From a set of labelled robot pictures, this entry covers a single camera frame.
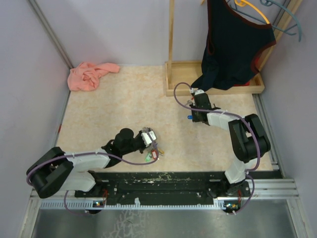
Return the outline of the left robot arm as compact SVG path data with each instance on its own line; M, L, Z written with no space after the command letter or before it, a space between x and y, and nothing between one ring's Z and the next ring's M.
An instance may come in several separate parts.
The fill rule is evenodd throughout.
M42 199L49 198L59 191L82 191L91 196L99 196L103 184L93 175L94 169L111 168L122 162L123 156L143 153L156 140L154 131L145 127L134 134L123 128L105 146L88 152L64 152L53 147L35 162L26 172L27 183Z

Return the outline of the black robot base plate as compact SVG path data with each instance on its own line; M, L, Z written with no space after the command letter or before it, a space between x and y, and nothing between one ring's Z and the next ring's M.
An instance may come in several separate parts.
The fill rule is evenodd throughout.
M230 185L224 172L93 173L96 186L76 198L104 198L108 205L212 205L214 199L247 198L247 181Z

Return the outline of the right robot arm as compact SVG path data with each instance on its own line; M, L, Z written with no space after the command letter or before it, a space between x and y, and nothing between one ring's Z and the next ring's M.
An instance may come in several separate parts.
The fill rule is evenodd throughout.
M193 95L192 121L216 126L229 132L234 159L219 182L213 184L209 193L213 198L220 195L233 196L246 179L246 174L258 166L258 160L270 150L271 144L256 114L245 117L212 106L208 95L197 90Z

